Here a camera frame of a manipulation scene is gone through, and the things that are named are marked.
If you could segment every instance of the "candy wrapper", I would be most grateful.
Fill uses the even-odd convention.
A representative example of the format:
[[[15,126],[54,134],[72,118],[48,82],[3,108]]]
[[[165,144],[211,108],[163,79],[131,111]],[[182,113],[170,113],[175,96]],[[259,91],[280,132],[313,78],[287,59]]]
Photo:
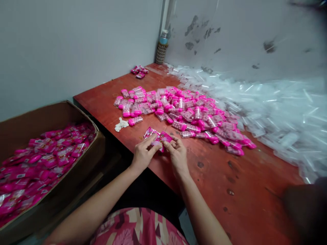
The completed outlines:
[[[172,137],[170,137],[165,131],[162,131],[161,133],[159,133],[156,130],[152,129],[151,127],[149,127],[147,129],[147,131],[145,132],[144,138],[146,139],[146,138],[150,137],[152,134],[156,134],[158,137],[151,143],[151,145],[152,146],[161,145],[162,148],[159,149],[160,152],[165,151],[163,142],[167,141],[170,143],[173,140]]]

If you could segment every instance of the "wooden table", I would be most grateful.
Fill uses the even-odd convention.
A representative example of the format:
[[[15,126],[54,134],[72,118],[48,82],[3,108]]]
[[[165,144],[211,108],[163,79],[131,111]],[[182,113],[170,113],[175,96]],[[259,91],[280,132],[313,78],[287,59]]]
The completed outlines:
[[[177,77],[167,74],[166,66],[151,64],[146,68],[149,74],[142,80],[126,74],[74,97],[131,152],[148,127],[179,136],[176,129],[166,121],[160,122],[154,114],[143,115],[143,122],[119,133],[114,130],[122,111],[113,103],[122,89],[142,86],[150,91],[179,84]],[[245,155],[241,157],[227,153],[220,143],[211,145],[207,140],[184,139],[192,178],[234,245],[290,244],[297,234],[281,197],[288,185],[303,181],[296,167],[275,157],[270,148],[245,134],[258,147],[254,150],[244,147]],[[180,194],[167,154],[156,153],[149,168]]]

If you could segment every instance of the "hand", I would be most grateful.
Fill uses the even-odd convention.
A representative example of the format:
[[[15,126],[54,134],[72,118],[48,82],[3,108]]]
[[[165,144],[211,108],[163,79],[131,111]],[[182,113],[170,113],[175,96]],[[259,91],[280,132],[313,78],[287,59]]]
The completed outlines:
[[[130,168],[135,170],[138,174],[141,174],[147,168],[153,155],[162,147],[161,145],[157,145],[153,146],[150,150],[147,150],[151,143],[156,139],[156,136],[156,134],[153,134],[135,146],[134,158]]]
[[[189,176],[190,172],[187,166],[186,148],[181,139],[172,136],[174,141],[164,142],[163,145],[170,152],[171,163],[175,173],[179,176]]]

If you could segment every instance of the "cardboard box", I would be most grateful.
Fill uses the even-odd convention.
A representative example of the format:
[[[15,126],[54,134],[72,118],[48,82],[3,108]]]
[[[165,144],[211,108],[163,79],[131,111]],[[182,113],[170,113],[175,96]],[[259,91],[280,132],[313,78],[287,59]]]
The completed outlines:
[[[16,149],[27,147],[31,138],[57,129],[64,129],[71,122],[90,121],[96,137],[89,148],[66,173],[64,178],[38,205],[21,213],[17,218],[0,228],[1,244],[9,244],[46,225],[61,209],[67,196],[77,195],[75,187],[84,180],[105,152],[105,137],[90,118],[69,101],[41,107],[20,116],[0,122],[0,162],[12,156]]]

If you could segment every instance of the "pile of clear plastic tubes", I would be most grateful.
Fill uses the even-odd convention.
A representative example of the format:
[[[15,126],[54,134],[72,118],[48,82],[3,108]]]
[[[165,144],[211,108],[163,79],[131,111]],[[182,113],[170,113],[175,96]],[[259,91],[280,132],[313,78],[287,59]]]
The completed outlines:
[[[216,106],[240,116],[238,129],[297,166],[310,184],[327,176],[327,94],[324,78],[304,81],[235,81],[202,69],[168,65],[180,89],[214,98]]]

